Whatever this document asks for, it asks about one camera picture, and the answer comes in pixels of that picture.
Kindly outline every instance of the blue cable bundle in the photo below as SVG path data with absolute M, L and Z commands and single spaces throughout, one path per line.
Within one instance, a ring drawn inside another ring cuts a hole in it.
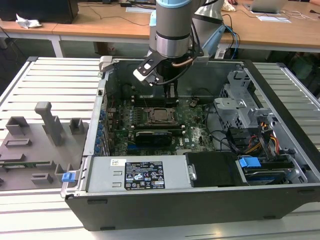
M 237 49 L 239 48 L 239 43 L 238 43 L 238 39 L 237 39 L 237 34 L 227 25 L 224 25 L 226 29 L 228 29 L 228 31 L 231 33 L 231 35 L 235 38 L 235 49 L 234 49 L 234 53 L 231 57 L 231 59 L 234 59 Z

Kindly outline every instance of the green circuit board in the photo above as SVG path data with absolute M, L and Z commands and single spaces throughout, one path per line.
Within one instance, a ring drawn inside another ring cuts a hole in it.
M 166 147 L 137 147 L 135 131 L 131 129 L 135 108 L 130 102 L 122 102 L 116 112 L 117 120 L 113 121 L 117 127 L 111 126 L 114 134 L 112 156 L 154 156 L 154 155 L 182 155 L 186 152 L 214 151 L 214 144 L 209 139 L 209 133 L 204 124 L 205 112 L 202 105 L 190 107 L 190 98 L 179 100 L 174 107 L 175 119 L 185 125 L 183 135 L 172 136 L 170 146 Z

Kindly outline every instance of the blue cable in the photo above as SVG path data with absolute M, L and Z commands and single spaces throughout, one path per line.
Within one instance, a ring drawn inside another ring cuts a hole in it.
M 234 33 L 234 31 L 233 31 L 229 26 L 227 26 L 227 25 L 224 25 L 224 26 L 226 27 L 226 29 L 229 30 L 229 32 L 230 32 L 230 33 L 234 36 L 234 38 L 235 38 L 235 49 L 234 49 L 234 53 L 233 53 L 233 55 L 232 55 L 232 57 L 231 57 L 231 59 L 234 59 L 234 57 L 235 57 L 235 55 L 236 55 L 236 52 L 237 52 L 237 49 L 238 49 L 238 47 L 239 47 L 237 35 Z

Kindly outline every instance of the warning label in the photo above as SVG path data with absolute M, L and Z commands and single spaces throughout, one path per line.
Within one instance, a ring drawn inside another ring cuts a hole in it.
M 126 162 L 124 176 L 126 190 L 165 189 L 162 161 Z

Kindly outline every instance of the blue latch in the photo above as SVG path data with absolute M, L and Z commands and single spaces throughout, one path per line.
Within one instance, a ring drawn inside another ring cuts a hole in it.
M 63 183 L 74 183 L 76 181 L 76 174 L 73 172 L 65 172 L 62 175 Z
M 242 168 L 259 168 L 261 167 L 261 163 L 257 157 L 243 157 L 239 160 L 239 163 Z

